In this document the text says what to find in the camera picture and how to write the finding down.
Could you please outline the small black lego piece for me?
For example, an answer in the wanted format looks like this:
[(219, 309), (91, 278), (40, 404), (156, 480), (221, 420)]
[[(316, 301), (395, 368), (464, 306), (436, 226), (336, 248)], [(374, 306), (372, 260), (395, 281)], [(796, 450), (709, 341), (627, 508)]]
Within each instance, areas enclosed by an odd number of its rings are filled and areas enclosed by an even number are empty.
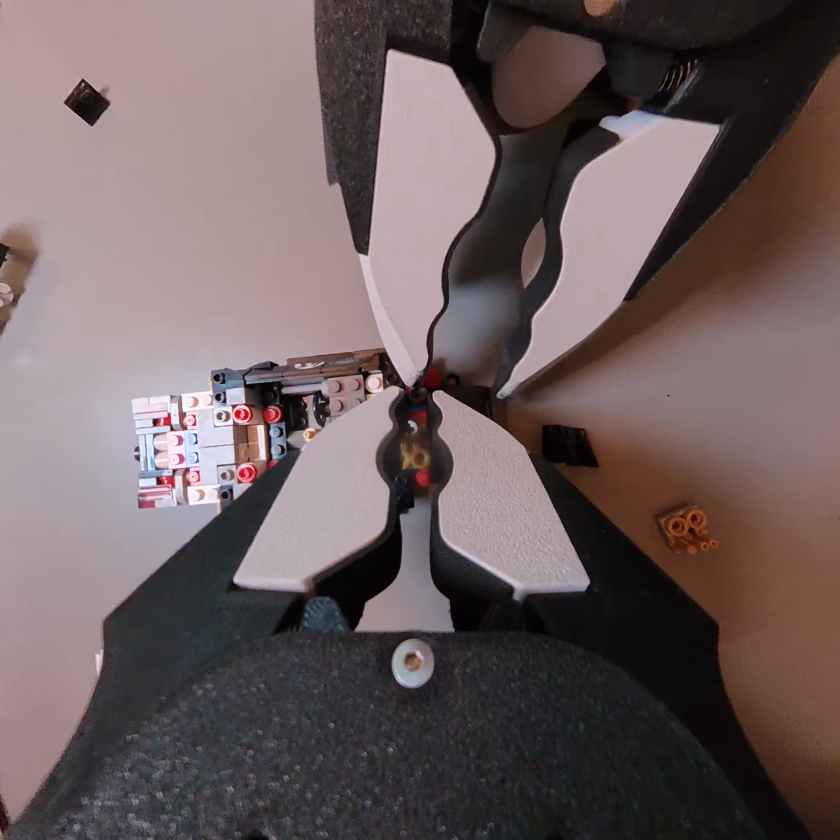
[(82, 78), (69, 92), (64, 104), (86, 125), (92, 127), (110, 108), (111, 102), (105, 92), (96, 89)]

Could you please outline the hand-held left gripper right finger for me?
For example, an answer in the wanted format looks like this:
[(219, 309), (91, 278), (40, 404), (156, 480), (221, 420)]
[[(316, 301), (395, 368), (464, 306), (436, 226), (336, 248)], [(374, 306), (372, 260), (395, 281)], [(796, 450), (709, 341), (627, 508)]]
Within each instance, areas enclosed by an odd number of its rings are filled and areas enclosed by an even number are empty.
[(590, 577), (525, 447), (446, 392), (433, 394), (443, 479), (429, 560), (452, 617), (532, 595), (578, 595)]

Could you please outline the gold lego engine assembly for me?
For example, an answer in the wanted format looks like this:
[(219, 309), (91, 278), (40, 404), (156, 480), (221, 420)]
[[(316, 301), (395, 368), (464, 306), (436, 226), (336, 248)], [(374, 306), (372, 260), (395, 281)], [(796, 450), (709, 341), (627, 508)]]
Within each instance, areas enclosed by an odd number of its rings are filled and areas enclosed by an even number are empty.
[(708, 516), (698, 505), (681, 503), (656, 514), (656, 522), (668, 547), (691, 557), (717, 550), (719, 541), (708, 531)]

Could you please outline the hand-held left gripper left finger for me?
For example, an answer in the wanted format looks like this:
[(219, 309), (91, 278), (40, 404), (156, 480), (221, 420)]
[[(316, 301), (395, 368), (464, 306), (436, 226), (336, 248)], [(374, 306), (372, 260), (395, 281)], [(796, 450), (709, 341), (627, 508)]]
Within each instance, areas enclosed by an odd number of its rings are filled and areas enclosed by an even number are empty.
[(390, 386), (304, 446), (234, 575), (237, 587), (326, 595), (362, 611), (394, 582), (402, 537), (382, 455), (402, 398)]

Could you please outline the black lego car model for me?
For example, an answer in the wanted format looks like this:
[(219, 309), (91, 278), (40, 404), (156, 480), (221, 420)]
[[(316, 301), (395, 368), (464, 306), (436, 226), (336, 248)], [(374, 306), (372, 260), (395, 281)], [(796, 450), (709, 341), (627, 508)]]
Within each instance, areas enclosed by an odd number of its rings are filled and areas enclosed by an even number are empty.
[(135, 398), (138, 508), (224, 511), (328, 425), (402, 384), (379, 348), (223, 367), (204, 391)]

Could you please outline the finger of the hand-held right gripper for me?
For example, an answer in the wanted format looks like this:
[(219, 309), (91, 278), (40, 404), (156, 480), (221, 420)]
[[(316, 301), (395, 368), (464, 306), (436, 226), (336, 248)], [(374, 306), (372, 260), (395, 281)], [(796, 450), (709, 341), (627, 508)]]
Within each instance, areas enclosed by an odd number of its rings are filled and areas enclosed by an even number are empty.
[(604, 117), (561, 151), (498, 398), (514, 396), (622, 305), (720, 129), (633, 110)]
[(478, 214), (496, 162), (495, 144), (453, 70), (390, 50), (370, 243), (360, 264), (385, 350), (407, 387), (432, 357), (448, 254)]

